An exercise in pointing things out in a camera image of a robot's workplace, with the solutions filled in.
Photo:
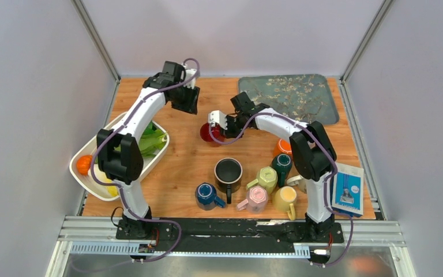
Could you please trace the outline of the dark green mug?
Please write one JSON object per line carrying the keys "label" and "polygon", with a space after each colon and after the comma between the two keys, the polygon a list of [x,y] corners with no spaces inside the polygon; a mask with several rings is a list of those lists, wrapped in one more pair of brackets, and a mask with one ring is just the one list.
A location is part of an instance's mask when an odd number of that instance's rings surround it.
{"label": "dark green mug", "polygon": [[271,162],[271,167],[276,171],[277,174],[277,186],[282,188],[288,175],[292,169],[292,159],[287,154],[278,154],[275,156]]}

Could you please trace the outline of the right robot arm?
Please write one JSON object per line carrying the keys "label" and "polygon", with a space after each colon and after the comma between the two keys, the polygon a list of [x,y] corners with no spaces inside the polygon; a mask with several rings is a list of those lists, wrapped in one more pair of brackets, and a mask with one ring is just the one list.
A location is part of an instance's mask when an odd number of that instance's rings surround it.
{"label": "right robot arm", "polygon": [[288,142],[293,164],[306,183],[306,237],[313,241],[323,240],[335,222],[330,207],[329,182],[337,173],[337,155],[323,125],[318,121],[296,121],[267,104],[255,104],[245,92],[231,98],[231,103],[234,114],[212,111],[209,126],[217,126],[220,134],[231,143],[241,138],[247,128],[266,131]]}

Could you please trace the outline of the red mug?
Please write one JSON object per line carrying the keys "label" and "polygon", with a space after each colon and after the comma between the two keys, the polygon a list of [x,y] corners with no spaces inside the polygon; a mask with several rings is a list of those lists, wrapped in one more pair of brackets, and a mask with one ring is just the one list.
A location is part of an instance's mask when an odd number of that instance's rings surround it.
{"label": "red mug", "polygon": [[215,127],[210,127],[209,123],[204,123],[200,127],[200,137],[211,147],[221,146],[221,144],[216,142],[214,139],[216,139],[217,141],[224,141],[224,136],[220,131],[219,125],[216,125]]}

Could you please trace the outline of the orange mug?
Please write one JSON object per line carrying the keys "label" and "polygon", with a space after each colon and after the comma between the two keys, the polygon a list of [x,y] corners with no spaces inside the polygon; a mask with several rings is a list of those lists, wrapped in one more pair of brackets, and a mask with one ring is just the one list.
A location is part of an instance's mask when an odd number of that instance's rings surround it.
{"label": "orange mug", "polygon": [[273,149],[273,156],[277,156],[279,154],[286,154],[286,155],[292,157],[292,150],[291,150],[291,145],[289,142],[287,142],[283,139],[278,139],[278,141]]}

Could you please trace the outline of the light green faceted mug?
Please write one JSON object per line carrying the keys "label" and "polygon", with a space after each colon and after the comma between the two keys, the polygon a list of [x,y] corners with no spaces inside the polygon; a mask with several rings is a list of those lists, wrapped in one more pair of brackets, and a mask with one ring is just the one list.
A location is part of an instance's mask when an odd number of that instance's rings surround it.
{"label": "light green faceted mug", "polygon": [[264,188],[268,194],[271,194],[276,187],[277,181],[278,176],[276,170],[270,166],[266,166],[257,172],[256,178],[246,185],[246,189],[249,190],[256,185],[259,185]]}

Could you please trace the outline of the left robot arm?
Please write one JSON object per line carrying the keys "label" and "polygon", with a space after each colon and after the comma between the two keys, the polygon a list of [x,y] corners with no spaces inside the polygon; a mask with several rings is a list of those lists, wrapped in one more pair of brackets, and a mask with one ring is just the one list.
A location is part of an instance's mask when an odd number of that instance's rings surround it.
{"label": "left robot arm", "polygon": [[144,81],[137,100],[121,121],[110,130],[100,129],[96,135],[93,160],[118,189],[123,217],[132,222],[131,231],[139,239],[151,236],[155,222],[148,218],[150,207],[140,185],[144,167],[138,145],[141,135],[168,102],[176,110],[197,113],[199,76],[199,65],[189,69],[186,62],[166,61],[161,72]]}

